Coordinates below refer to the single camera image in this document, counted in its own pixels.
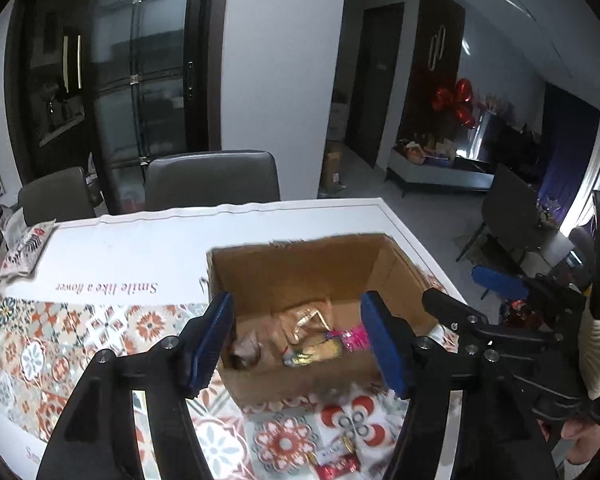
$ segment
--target white curtain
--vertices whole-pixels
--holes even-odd
[[[584,225],[591,220],[594,213],[591,193],[593,190],[600,191],[600,124],[582,184],[580,184],[578,194],[560,226],[560,232],[565,236],[568,236],[574,227]]]

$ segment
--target tablecloth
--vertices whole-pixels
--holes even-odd
[[[172,209],[59,224],[35,276],[0,288],[0,454],[21,478],[35,478],[45,442],[95,352],[146,351],[205,311],[210,248],[365,232],[391,235],[432,286],[462,300],[380,199]],[[449,350],[454,336],[448,329],[438,334]],[[148,480],[158,479],[144,395],[133,395],[142,467]],[[241,411],[216,372],[187,405],[216,479],[311,478],[304,452],[343,431],[358,444],[362,476],[375,479],[408,403],[382,384],[352,384]],[[450,475],[459,405],[458,392],[437,478]]]

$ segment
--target glass door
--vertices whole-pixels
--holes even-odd
[[[205,149],[187,124],[194,106],[187,38],[200,4],[190,0],[92,0],[93,110],[115,212],[144,209],[144,176],[161,156]]]

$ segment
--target metal bolt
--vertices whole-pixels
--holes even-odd
[[[115,359],[116,355],[114,354],[113,350],[109,348],[103,348],[93,357],[99,363],[106,363],[108,361],[111,361],[112,359]]]
[[[423,350],[429,350],[433,346],[433,339],[425,335],[416,338],[416,345]]]
[[[484,351],[484,358],[487,361],[494,363],[500,358],[500,354],[498,354],[493,348],[488,348]]]
[[[165,337],[162,341],[160,341],[160,345],[166,350],[171,350],[172,348],[176,348],[179,342],[180,340],[178,339],[178,336],[170,335]]]

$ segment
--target red balloon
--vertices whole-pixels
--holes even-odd
[[[456,101],[471,102],[474,98],[474,89],[467,78],[459,79],[456,83]]]
[[[442,86],[436,90],[436,94],[431,101],[431,106],[435,111],[440,111],[445,106],[452,105],[454,103],[453,94]]]
[[[475,128],[475,117],[467,107],[456,104],[456,117],[458,117],[462,126]]]

